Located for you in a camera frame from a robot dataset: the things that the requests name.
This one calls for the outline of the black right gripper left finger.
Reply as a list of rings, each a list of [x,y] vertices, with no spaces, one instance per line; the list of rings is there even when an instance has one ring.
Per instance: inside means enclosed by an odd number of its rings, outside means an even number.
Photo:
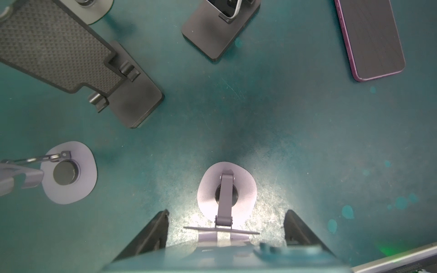
[[[169,215],[167,209],[158,212],[113,261],[164,249],[168,236]]]

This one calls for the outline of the black phone silver edge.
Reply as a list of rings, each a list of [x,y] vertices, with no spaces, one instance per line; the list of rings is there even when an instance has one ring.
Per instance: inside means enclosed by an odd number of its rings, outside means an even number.
[[[233,19],[238,15],[243,0],[207,0],[207,2],[227,18]]]

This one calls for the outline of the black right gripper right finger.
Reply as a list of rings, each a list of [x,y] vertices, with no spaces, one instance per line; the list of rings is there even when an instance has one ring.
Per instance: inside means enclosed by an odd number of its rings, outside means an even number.
[[[289,209],[285,214],[283,222],[285,231],[285,241],[288,246],[292,245],[319,245],[323,250],[332,253],[332,251],[323,243],[323,241],[310,229],[310,227],[296,214]]]

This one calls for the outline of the black phone purple edge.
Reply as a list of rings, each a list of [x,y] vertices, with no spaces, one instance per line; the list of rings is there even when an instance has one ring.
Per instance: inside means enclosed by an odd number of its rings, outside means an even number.
[[[406,67],[391,1],[335,1],[353,78],[396,75]]]

